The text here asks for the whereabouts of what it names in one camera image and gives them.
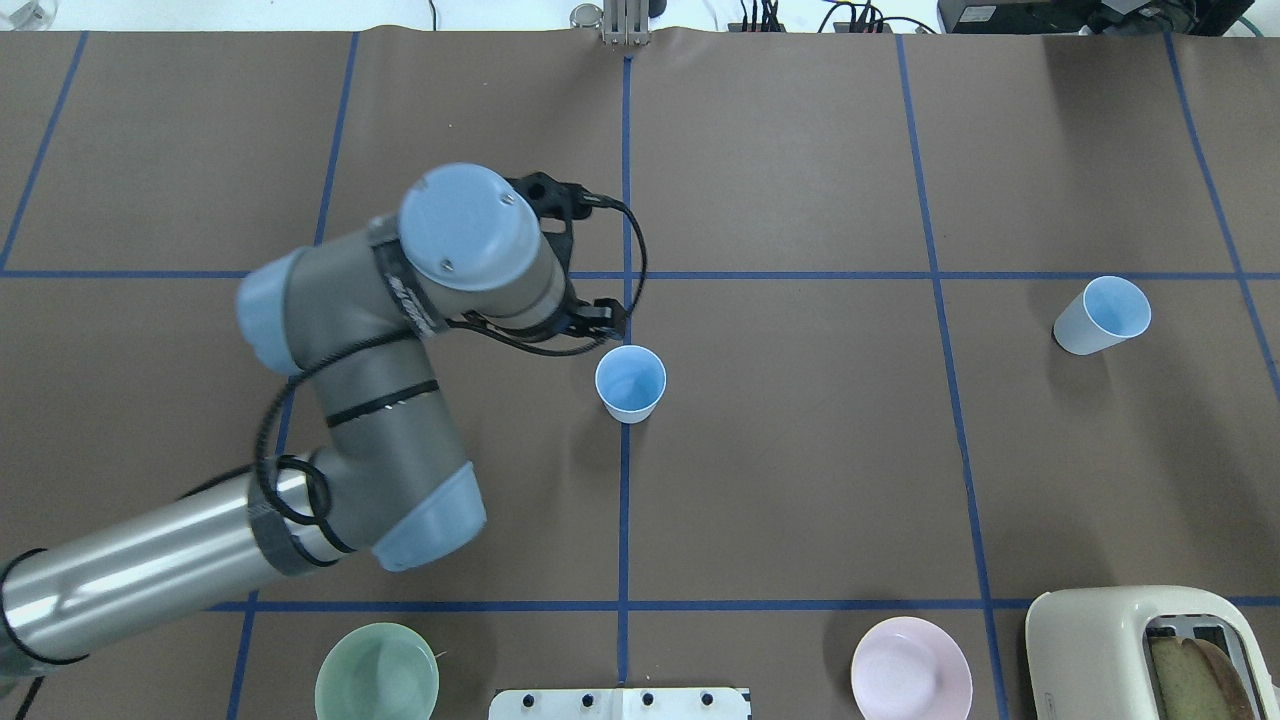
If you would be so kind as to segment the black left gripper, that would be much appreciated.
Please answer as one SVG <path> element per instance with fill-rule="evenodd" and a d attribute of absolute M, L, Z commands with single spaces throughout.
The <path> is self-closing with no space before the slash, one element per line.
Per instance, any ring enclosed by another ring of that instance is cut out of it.
<path fill-rule="evenodd" d="M 582 300 L 575 287 L 561 284 L 547 291 L 545 341 L 582 340 L 600 345 L 605 340 L 623 341 L 628 329 L 628 309 L 614 299 Z"/>

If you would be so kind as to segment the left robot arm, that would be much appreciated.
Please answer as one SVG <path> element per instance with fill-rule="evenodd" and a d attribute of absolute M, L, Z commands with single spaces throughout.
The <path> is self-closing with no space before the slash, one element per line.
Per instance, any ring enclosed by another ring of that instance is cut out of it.
<path fill-rule="evenodd" d="M 387 214 L 247 274 L 239 331 L 282 386 L 239 466 L 159 509 L 3 565 L 3 689 L 356 553 L 430 564 L 484 527 L 477 468 L 429 348 L 543 357 L 623 338 L 637 299 L 585 299 L 575 228 L 621 197 L 451 163 Z"/>

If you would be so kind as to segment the blue cup near right arm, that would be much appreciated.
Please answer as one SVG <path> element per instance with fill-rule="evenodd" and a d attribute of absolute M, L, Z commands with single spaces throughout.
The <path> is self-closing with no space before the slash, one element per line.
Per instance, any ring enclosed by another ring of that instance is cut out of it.
<path fill-rule="evenodd" d="M 1098 354 L 1147 332 L 1152 306 L 1140 287 L 1117 275 L 1101 275 L 1060 313 L 1055 342 L 1076 356 Z"/>

